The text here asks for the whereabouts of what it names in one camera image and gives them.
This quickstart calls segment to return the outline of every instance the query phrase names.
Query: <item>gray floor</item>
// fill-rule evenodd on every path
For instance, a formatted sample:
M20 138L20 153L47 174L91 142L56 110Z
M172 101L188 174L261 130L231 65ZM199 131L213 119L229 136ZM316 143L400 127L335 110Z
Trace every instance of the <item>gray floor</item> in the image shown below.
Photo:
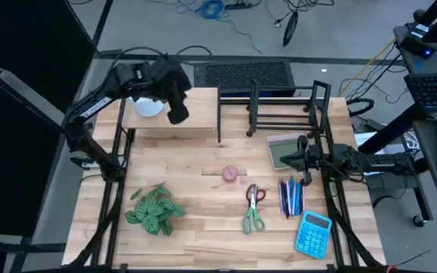
M105 0L94 0L87 5L72 6L90 36L95 31L104 2ZM231 12L229 19L235 22L240 31L250 33L255 46L267 56L371 58L392 39L391 30L394 26L411 21L414 10L426 8L431 2L337 0L334 7L314 7L307 13L300 13L296 33L286 48L281 45L286 21L281 29L272 27L274 20L266 13L266 0L250 10ZM276 17L281 17L287 12L284 2L280 0L269 0L268 6ZM191 44L207 46L215 55L259 54L252 49L249 37L234 32L230 23L204 20L193 12L178 14L175 6L147 0L114 1L98 48L107 50L151 46L174 53ZM204 53L196 50L189 51L188 54ZM109 61L92 63L82 87L83 93L100 83L108 65ZM338 94L340 82L352 77L362 68L358 65L337 64L293 64L291 67L297 85L322 80L333 85L335 95ZM187 67L187 71L191 73L190 67ZM396 100L404 91L403 76L402 73L387 73L378 82L380 88L391 94L388 100ZM24 92L29 97L34 96L28 91ZM380 123L388 123L413 101L409 94L405 94L398 103L388 104L384 100L385 95L375 89L366 97L375 99L376 107L364 117ZM34 243L63 243L67 239L78 193L77 182L81 174L81 171L70 163L69 156L64 148ZM408 190L401 200L387 199L379 203L375 209L376 219L389 264L402 262L430 249L430 253L403 265L402 268L437 271L437 192L429 174L422 175L421 181L435 216L434 221L427 223L424 228L412 225L411 218L419 213L412 190ZM400 190L389 192L394 195L401 193ZM382 194L381 190L371 192L372 198ZM54 241L48 241L50 237L54 238ZM24 269L54 268L59 266L60 262L61 254L29 255Z

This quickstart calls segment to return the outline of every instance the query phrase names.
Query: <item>green scissors handle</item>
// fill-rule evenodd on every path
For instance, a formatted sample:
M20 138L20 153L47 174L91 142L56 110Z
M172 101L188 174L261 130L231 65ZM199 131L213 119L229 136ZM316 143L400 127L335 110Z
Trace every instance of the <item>green scissors handle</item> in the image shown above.
M257 231L264 231L264 229L266 228L266 225L264 224L264 221L259 216L257 210L249 207L249 211L247 211L247 214L244 216L244 219L242 220L242 229L244 233L251 234L252 226L254 226Z

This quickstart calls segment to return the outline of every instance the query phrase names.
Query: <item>pink object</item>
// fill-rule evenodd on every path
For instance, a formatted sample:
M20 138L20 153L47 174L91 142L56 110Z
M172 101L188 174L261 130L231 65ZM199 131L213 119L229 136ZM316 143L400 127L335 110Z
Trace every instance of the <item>pink object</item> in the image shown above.
M238 174L239 171L234 166L227 166L224 168L224 171L222 172L222 176L227 182L233 182L235 178L237 178Z

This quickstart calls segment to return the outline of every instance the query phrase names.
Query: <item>calculator display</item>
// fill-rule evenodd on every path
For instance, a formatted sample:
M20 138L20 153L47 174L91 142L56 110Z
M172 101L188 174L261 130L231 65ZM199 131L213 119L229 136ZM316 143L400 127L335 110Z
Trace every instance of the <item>calculator display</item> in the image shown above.
M321 218L315 217L314 215L307 214L307 222L311 224L315 224L317 226L320 226L322 228L328 228L329 223Z

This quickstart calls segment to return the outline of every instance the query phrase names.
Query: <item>wooden board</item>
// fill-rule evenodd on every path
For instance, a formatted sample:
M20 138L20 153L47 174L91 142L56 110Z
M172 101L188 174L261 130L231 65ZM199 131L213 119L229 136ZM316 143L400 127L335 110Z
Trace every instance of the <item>wooden board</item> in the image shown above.
M141 117L137 114L134 105L126 101L126 109L122 126L124 128L217 128L217 99L216 88L192 88L187 91L184 104L187 106L190 117L185 121L173 125L168 119L170 111L168 104L159 114L151 118Z
M301 110L297 106L261 105L259 111L300 115ZM107 117L107 109L104 112L101 115ZM101 128L109 127L109 123L101 115L94 137L107 142L109 134ZM329 117L335 142L356 146L343 98L330 101ZM335 263L331 240L323 260L298 253L294 240L300 218L287 220L279 211L278 180L290 175L299 180L301 174L293 170L273 171L266 137L292 132L258 130L248 138L246 130L245 107L224 105L222 143L217 143L215 133L210 130L137 131L124 191L115 268L124 262L130 268L214 269L325 269L326 264ZM225 183L221 177L227 165L236 166L240 172L232 184ZM312 171L312 176L313 182L307 187L307 209L327 215L319 173ZM95 230L104 187L99 180L99 177L90 178L82 184L64 264L76 257ZM140 188L149 190L153 184L163 181L175 202L187 212L184 218L172 219L174 231L170 237L150 235L141 225L128 224L123 216L134 207L135 201L129 200L132 193ZM247 210L244 194L250 184L267 191L266 198L258 205L266 230L247 236L242 232L241 221ZM385 263L366 186L345 182L344 188L355 233L374 257ZM348 264L344 237L341 242Z

